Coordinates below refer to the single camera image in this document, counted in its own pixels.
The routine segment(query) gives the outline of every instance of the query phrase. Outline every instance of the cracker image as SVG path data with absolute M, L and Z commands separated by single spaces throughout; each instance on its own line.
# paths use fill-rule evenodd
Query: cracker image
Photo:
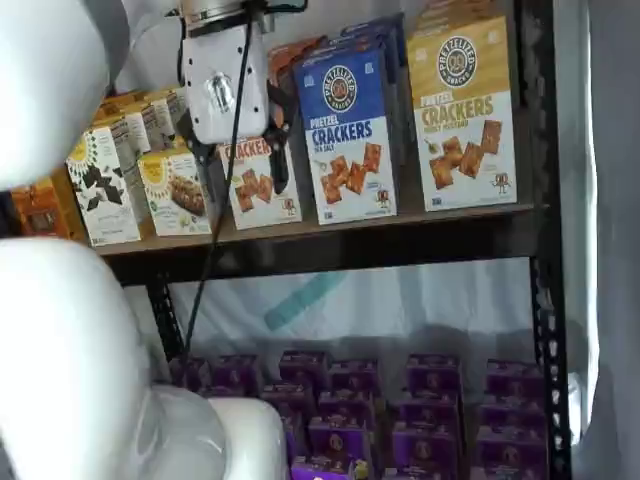
M 253 168 L 250 168 L 242 174 L 242 180 L 244 181 L 245 186 L 249 189 L 247 194 L 250 197 L 258 194 L 258 179 L 256 178 L 256 172 Z
M 483 157 L 484 152 L 480 145 L 476 145 L 473 142 L 467 143 L 467 148 L 464 150 L 462 163 L 460 164 L 460 173 L 464 173 L 467 177 L 476 178 L 480 171 Z
M 324 190 L 324 196 L 327 200 L 327 205 L 333 205 L 334 203 L 342 200 L 340 189 L 334 186 L 336 182 L 335 177 L 336 175 L 334 173 L 331 173 L 329 175 L 325 175 L 320 179 L 320 181 L 322 182 L 322 189 Z
M 273 193 L 273 179 L 266 175 L 260 175 L 258 183 L 258 198 L 265 203 L 271 203 L 271 194 Z
M 362 165 L 353 162 L 353 164 L 351 164 L 351 171 L 349 172 L 349 179 L 347 180 L 347 188 L 353 193 L 361 195 L 366 174 L 367 171 Z
M 198 184 L 188 178 L 177 175 L 169 183 L 171 199 L 187 212 L 198 217 L 205 215 L 204 196 Z
M 429 162 L 433 179 L 436 182 L 436 189 L 441 190 L 449 185 L 453 185 L 451 176 L 451 165 L 445 157 L 438 157 Z
M 482 130 L 482 150 L 485 153 L 497 155 L 500 149 L 500 135 L 502 135 L 502 122 L 485 120 Z
M 367 172 L 378 173 L 380 170 L 380 157 L 382 146 L 375 143 L 367 143 L 364 147 L 364 169 Z
M 240 210 L 242 213 L 246 213 L 249 210 L 253 210 L 253 200 L 251 200 L 251 189 L 247 185 L 242 185 L 236 188 L 236 196 L 238 197 L 238 203 L 240 204 Z
M 347 183 L 349 179 L 349 165 L 344 155 L 336 157 L 336 159 L 331 162 L 331 171 L 333 172 L 331 180 L 335 188 L 339 188 Z

